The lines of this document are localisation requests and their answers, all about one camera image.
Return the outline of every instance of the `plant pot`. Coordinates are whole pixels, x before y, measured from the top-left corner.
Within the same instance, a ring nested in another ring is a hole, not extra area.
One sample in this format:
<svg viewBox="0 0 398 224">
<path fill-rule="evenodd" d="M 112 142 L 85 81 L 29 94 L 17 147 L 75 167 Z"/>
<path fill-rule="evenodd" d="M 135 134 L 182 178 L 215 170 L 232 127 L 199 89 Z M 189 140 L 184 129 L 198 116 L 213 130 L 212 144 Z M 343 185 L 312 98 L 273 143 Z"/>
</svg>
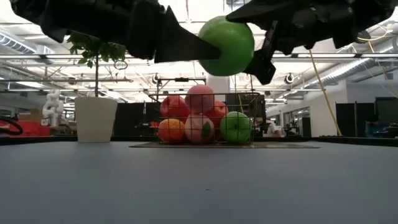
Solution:
<svg viewBox="0 0 398 224">
<path fill-rule="evenodd" d="M 108 98 L 75 99 L 79 142 L 110 142 L 118 102 Z"/>
</svg>

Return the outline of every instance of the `green ball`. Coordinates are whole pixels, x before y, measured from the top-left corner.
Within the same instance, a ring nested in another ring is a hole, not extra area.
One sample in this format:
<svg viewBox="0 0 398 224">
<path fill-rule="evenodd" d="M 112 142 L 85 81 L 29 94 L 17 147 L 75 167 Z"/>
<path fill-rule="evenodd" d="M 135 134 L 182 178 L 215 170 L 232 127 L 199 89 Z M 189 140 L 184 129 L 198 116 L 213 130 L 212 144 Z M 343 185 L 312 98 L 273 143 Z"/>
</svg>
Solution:
<svg viewBox="0 0 398 224">
<path fill-rule="evenodd" d="M 211 75 L 225 77 L 243 72 L 253 58 L 254 37 L 247 24 L 218 16 L 210 19 L 198 36 L 221 50 L 219 59 L 199 61 Z"/>
<path fill-rule="evenodd" d="M 247 142 L 251 128 L 250 119 L 245 114 L 236 111 L 226 114 L 220 124 L 220 132 L 224 140 L 235 144 Z"/>
</svg>

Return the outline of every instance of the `table surface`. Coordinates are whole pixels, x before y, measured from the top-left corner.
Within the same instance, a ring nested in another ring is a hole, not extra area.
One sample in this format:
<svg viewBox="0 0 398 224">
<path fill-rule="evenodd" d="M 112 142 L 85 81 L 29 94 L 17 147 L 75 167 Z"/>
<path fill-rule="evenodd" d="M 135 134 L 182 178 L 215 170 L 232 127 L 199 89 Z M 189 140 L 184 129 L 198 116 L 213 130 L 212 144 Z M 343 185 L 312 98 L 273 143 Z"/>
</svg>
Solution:
<svg viewBox="0 0 398 224">
<path fill-rule="evenodd" d="M 0 223 L 397 224 L 398 149 L 0 147 Z"/>
</svg>

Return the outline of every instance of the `column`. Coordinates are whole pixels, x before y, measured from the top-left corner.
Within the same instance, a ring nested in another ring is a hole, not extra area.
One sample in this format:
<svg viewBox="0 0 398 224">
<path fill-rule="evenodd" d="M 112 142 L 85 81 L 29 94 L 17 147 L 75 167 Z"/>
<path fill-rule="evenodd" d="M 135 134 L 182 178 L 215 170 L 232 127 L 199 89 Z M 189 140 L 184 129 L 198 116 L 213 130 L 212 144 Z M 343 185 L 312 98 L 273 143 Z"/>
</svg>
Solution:
<svg viewBox="0 0 398 224">
<path fill-rule="evenodd" d="M 206 83 L 214 93 L 229 93 L 229 77 L 206 76 Z M 225 102 L 225 95 L 216 95 L 215 100 Z"/>
</svg>

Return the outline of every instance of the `leaf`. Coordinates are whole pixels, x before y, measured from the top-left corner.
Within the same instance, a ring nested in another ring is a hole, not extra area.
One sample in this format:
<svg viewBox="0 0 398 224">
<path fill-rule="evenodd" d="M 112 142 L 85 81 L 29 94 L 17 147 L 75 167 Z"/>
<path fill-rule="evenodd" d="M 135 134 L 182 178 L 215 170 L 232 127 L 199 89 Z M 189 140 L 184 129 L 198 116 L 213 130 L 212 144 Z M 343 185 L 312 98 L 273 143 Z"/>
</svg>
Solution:
<svg viewBox="0 0 398 224">
<path fill-rule="evenodd" d="M 108 62 L 108 61 L 109 61 L 109 56 L 106 55 L 106 54 L 101 55 L 101 58 L 102 58 L 102 60 L 103 60 L 104 62 Z"/>
<path fill-rule="evenodd" d="M 87 63 L 87 59 L 82 58 L 77 62 L 79 65 Z"/>
<path fill-rule="evenodd" d="M 211 133 L 211 125 L 209 122 L 206 122 L 203 125 L 203 129 L 201 130 L 201 136 L 202 137 L 207 137 Z"/>
<path fill-rule="evenodd" d="M 86 59 L 85 62 L 84 60 L 80 60 L 78 63 L 87 63 L 87 66 L 90 68 L 93 67 L 93 60 L 97 55 L 100 55 L 101 59 L 105 62 L 108 62 L 110 59 L 114 62 L 125 60 L 126 47 L 123 45 L 103 42 L 98 38 L 78 32 L 72 32 L 68 42 L 72 44 L 70 48 L 71 54 L 81 54 Z"/>
<path fill-rule="evenodd" d="M 92 62 L 92 61 L 88 61 L 88 62 L 87 62 L 87 67 L 93 68 L 93 62 Z"/>
<path fill-rule="evenodd" d="M 81 56 L 83 56 L 83 58 L 88 58 L 88 57 L 90 57 L 90 56 L 88 55 L 88 51 L 84 51 L 83 53 L 81 53 Z"/>
</svg>

